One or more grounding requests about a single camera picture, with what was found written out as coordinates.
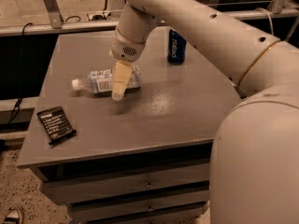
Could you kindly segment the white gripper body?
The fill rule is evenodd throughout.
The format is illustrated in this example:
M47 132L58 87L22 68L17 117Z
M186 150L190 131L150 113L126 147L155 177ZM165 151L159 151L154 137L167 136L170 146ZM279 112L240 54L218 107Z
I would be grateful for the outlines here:
M134 62L139 59L145 47L145 43L134 43L125 38L118 29L115 30L112 43L111 54L117 60Z

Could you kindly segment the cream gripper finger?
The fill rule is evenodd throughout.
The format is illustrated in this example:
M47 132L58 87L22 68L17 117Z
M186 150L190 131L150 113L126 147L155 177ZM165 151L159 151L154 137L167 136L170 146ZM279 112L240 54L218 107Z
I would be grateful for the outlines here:
M127 84L130 76L133 72L133 66L131 62L125 60L118 60L112 73L112 99L120 101L126 91Z

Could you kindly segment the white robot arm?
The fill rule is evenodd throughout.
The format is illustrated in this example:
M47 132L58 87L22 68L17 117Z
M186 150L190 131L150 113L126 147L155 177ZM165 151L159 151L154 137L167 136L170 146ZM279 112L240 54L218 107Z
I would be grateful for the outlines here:
M299 50L194 0L125 0L112 96L166 21L248 97L222 121L210 158L211 224L299 224Z

